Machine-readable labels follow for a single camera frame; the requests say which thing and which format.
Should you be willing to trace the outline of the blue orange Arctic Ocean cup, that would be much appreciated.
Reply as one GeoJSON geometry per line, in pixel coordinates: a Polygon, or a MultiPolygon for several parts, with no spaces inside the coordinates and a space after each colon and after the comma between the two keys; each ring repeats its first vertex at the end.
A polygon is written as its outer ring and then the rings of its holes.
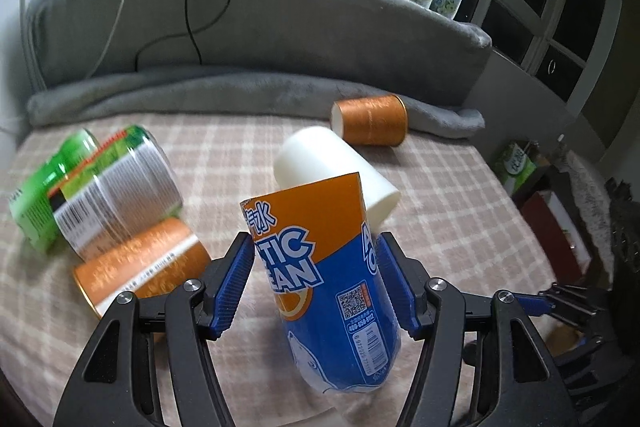
{"type": "Polygon", "coordinates": [[[359,174],[256,196],[241,209],[304,381],[321,393],[382,386],[400,348],[399,326],[359,174]]]}

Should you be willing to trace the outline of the large orange patterned cup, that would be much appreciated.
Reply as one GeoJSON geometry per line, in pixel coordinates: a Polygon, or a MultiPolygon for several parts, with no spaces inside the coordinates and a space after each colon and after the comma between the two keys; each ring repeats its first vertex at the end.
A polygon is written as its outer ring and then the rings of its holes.
{"type": "Polygon", "coordinates": [[[139,298],[170,293],[209,264],[191,229],[171,217],[74,269],[74,280],[98,317],[123,291],[139,298]]]}

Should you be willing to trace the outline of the white paper cup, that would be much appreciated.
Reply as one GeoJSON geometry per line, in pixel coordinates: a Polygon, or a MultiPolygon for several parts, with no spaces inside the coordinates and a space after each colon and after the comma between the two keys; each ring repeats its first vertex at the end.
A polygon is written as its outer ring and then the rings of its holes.
{"type": "Polygon", "coordinates": [[[274,179],[282,190],[354,172],[360,176],[370,228],[381,232],[400,192],[332,130],[312,126],[296,131],[284,141],[273,164],[274,179]]]}

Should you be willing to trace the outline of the watermelon label clear cup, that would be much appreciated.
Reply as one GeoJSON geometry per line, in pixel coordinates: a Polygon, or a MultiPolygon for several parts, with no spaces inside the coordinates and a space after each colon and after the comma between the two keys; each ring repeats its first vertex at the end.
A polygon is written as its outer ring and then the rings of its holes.
{"type": "Polygon", "coordinates": [[[136,124],[81,161],[48,199],[56,226],[85,261],[175,216],[183,203],[164,151],[136,124]]]}

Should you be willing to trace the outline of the small orange paper cup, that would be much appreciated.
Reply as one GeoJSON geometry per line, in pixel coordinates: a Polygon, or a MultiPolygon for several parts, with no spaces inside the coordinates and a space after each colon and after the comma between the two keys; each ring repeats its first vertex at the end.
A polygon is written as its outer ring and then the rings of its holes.
{"type": "Polygon", "coordinates": [[[398,146],[408,133],[408,112],[394,94],[333,103],[332,131],[350,145],[398,146]]]}

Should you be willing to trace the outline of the green bottle cup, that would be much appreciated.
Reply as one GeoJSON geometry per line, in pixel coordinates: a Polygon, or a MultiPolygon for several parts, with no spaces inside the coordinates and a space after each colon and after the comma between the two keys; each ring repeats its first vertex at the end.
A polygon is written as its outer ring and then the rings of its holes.
{"type": "Polygon", "coordinates": [[[99,142],[89,130],[74,132],[11,195],[11,217],[36,251],[46,253],[58,237],[49,191],[98,148],[99,142]]]}

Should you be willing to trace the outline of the green snack bag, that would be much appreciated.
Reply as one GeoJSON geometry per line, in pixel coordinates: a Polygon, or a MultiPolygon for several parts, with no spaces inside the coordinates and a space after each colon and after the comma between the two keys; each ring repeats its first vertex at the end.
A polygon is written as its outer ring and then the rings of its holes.
{"type": "Polygon", "coordinates": [[[494,162],[492,170],[509,196],[513,196],[537,168],[528,156],[533,145],[533,141],[511,141],[494,162]]]}

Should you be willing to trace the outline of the grey folded blanket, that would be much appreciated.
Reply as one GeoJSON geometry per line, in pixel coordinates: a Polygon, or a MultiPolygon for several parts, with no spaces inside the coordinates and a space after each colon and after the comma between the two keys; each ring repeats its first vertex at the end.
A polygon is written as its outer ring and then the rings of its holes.
{"type": "Polygon", "coordinates": [[[176,66],[60,84],[30,97],[34,128],[132,113],[326,119],[336,101],[386,95],[358,82],[228,66],[176,66]]]}

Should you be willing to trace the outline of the grey sofa backrest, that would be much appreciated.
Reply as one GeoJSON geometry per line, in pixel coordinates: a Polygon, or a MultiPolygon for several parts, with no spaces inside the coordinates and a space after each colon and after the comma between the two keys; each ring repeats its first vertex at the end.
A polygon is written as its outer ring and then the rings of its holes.
{"type": "Polygon", "coordinates": [[[442,107],[480,110],[491,155],[558,136],[598,160],[604,145],[475,25],[407,0],[32,0],[27,42],[44,87],[89,75],[229,66],[345,80],[442,107]]]}

